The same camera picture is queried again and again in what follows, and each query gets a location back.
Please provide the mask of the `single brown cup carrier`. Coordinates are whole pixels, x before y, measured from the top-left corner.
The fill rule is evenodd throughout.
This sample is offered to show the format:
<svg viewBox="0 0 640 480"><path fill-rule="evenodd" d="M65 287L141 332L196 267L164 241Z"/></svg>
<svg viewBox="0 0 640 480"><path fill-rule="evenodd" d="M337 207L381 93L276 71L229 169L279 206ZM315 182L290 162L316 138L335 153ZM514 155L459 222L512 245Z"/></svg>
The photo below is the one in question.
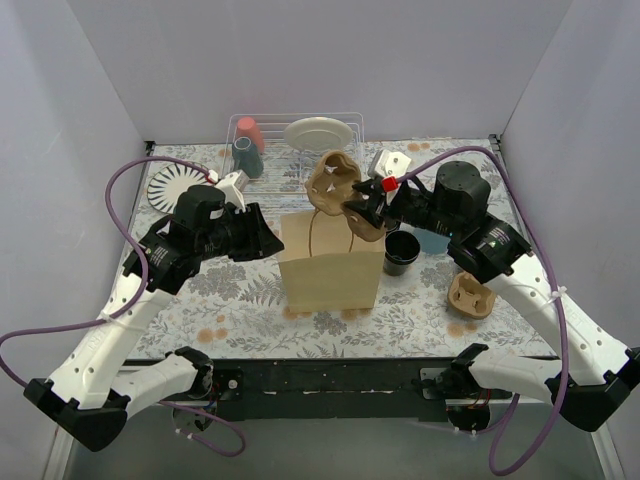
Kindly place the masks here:
<svg viewBox="0 0 640 480"><path fill-rule="evenodd" d="M346 202L360 202L363 195L353 186L361 181L358 164L345 152L327 152L317 163L305 188L309 202L329 216L343 215L351 232L366 242L381 239L385 230L369 224L362 214L346 206Z"/></svg>

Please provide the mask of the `stack of black cups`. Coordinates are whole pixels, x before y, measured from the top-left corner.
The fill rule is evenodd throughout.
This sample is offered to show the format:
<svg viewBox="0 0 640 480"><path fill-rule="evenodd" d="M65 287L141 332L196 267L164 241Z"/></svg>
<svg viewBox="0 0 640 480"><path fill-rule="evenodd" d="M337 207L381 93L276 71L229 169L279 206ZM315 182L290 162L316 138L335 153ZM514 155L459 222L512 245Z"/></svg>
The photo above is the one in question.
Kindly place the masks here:
<svg viewBox="0 0 640 480"><path fill-rule="evenodd" d="M384 271L390 276L403 275L415 262L421 248L418 239L410 232L396 230L385 238Z"/></svg>

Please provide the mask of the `brown paper bag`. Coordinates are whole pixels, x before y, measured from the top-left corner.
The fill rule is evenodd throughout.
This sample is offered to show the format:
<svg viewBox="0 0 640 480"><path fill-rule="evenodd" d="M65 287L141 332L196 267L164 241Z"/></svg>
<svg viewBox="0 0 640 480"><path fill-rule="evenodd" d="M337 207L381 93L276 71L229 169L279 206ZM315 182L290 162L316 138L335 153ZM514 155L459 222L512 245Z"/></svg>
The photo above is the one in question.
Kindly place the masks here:
<svg viewBox="0 0 640 480"><path fill-rule="evenodd" d="M308 210L280 218L281 279L293 313L371 309L385 257L384 240L355 236L343 216Z"/></svg>

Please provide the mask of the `brown cardboard cup carriers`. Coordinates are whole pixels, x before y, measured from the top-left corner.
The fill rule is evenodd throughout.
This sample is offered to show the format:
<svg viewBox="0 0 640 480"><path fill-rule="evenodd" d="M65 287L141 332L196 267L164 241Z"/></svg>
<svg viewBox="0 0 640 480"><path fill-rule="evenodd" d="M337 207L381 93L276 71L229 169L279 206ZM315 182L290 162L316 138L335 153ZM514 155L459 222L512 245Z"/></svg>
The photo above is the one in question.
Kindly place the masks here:
<svg viewBox="0 0 640 480"><path fill-rule="evenodd" d="M492 313L496 297L495 292L468 272L457 274L447 293L449 306L462 316L474 320L485 319Z"/></svg>

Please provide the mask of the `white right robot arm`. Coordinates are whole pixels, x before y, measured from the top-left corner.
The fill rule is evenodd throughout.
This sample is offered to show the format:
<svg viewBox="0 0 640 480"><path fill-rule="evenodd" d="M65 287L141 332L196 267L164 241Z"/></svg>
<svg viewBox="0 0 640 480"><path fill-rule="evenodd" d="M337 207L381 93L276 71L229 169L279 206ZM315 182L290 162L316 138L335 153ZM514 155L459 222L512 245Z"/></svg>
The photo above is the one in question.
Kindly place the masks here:
<svg viewBox="0 0 640 480"><path fill-rule="evenodd" d="M441 165L433 190L395 178L353 186L342 205L352 231L368 239L387 221L448 238L454 263L510 304L556 352L555 360L502 355L474 343L437 377L424 381L431 393L475 397L502 390L547 404L562 402L573 426L598 430L639 384L639 351L597 325L551 275L531 245L488 211L489 183L464 161Z"/></svg>

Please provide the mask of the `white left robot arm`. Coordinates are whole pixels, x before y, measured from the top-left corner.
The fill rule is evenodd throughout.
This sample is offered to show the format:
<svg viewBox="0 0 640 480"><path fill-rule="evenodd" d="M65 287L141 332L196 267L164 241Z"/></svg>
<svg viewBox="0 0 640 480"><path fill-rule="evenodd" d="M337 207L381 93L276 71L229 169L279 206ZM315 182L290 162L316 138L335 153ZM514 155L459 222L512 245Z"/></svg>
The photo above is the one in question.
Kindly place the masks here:
<svg viewBox="0 0 640 480"><path fill-rule="evenodd" d="M268 258L283 243L260 207L237 207L211 186L182 193L174 212L152 224L123 264L97 325L48 377L32 379L25 397L93 452L107 447L127 420L177 394L193 400L210 395L213 362L182 347L129 375L120 372L154 318L198 274L203 262Z"/></svg>

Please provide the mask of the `blue cup holder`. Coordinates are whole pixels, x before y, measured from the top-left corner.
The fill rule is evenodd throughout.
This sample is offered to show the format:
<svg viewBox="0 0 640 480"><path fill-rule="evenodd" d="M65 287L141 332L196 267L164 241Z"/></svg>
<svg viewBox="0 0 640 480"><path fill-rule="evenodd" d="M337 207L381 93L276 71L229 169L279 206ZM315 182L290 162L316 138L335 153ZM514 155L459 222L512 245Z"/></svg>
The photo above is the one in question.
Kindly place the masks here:
<svg viewBox="0 0 640 480"><path fill-rule="evenodd" d="M414 231L418 239L421 251L428 255L441 255L447 251L450 238L433 232L417 229Z"/></svg>

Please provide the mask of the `floral table mat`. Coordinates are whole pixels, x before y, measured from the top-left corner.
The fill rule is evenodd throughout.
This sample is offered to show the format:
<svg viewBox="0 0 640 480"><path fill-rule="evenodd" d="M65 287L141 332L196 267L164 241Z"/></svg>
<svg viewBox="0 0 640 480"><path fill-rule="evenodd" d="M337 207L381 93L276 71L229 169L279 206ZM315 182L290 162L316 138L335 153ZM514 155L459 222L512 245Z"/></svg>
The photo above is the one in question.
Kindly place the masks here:
<svg viewBox="0 0 640 480"><path fill-rule="evenodd" d="M400 151L419 166L449 149L488 139L410 139L354 142L350 154L366 171L383 148ZM257 201L270 228L280 234L280 216L308 208L303 184L315 159L299 156L286 143L268 144L264 175L245 190ZM156 145L150 154L198 163L222 174L231 161L224 144ZM455 157L474 164L489 181L491 213L519 228L510 198L493 164L482 154ZM212 358L453 357L478 342L513 355L555 356L553 350L508 303L497 299L484 320L468 320L451 310L447 293L459 269L445 254L431 254L429 232L415 233L423 246L408 271L382 274L375 306L331 312L293 313L281 283L276 257L248 263L226 258L203 264L168 307L151 323L129 359L156 359L192 346Z"/></svg>

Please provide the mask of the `cream ceramic plate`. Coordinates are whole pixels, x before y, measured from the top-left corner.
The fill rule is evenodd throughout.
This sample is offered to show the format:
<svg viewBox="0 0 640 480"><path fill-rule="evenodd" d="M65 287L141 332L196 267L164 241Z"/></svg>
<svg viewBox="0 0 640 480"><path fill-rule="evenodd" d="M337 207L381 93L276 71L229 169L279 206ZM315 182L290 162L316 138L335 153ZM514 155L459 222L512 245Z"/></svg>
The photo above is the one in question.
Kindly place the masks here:
<svg viewBox="0 0 640 480"><path fill-rule="evenodd" d="M298 151L341 150L352 138L353 131L346 123L329 117L299 119L283 131L284 141Z"/></svg>

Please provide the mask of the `dark green mug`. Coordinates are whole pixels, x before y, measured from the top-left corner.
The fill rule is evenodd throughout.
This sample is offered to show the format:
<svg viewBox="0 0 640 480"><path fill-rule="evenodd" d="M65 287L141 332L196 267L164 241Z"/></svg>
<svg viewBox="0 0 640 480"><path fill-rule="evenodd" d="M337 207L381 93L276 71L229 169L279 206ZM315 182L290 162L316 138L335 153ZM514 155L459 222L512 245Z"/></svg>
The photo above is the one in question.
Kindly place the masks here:
<svg viewBox="0 0 640 480"><path fill-rule="evenodd" d="M249 137L238 137L232 145L234 169L242 170L250 179L259 178L264 171L264 163L257 146Z"/></svg>

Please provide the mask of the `striped black white plate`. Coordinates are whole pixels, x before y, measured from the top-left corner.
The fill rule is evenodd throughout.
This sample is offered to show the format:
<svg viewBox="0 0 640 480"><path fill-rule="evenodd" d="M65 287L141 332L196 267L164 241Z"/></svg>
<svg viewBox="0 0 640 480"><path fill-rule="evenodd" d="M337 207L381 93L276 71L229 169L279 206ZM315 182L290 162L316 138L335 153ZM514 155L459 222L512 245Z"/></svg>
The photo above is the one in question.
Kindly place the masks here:
<svg viewBox="0 0 640 480"><path fill-rule="evenodd" d="M147 200L157 211L171 214L191 186L207 185L205 175L192 166L172 163L156 173L147 186Z"/></svg>

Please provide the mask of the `pink cup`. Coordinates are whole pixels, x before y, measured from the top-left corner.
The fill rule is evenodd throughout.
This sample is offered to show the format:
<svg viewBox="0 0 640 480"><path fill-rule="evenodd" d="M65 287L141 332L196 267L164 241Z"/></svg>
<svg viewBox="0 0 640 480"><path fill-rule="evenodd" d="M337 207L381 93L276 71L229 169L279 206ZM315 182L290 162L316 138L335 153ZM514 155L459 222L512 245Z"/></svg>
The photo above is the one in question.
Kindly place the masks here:
<svg viewBox="0 0 640 480"><path fill-rule="evenodd" d="M236 137L249 138L251 142L256 145L259 153L263 153L265 150L262 131L253 117L244 116L237 120Z"/></svg>

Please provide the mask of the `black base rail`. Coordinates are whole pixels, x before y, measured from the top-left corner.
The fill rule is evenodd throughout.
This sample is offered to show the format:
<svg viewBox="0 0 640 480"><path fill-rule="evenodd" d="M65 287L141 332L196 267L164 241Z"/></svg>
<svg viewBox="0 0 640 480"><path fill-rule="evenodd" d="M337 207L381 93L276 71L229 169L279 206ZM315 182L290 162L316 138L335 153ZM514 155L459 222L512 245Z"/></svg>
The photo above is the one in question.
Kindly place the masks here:
<svg viewBox="0 0 640 480"><path fill-rule="evenodd" d="M446 403L480 409L511 395L430 391L425 382L450 364L445 358L217 360L206 400L229 421L267 419L408 418L445 421Z"/></svg>

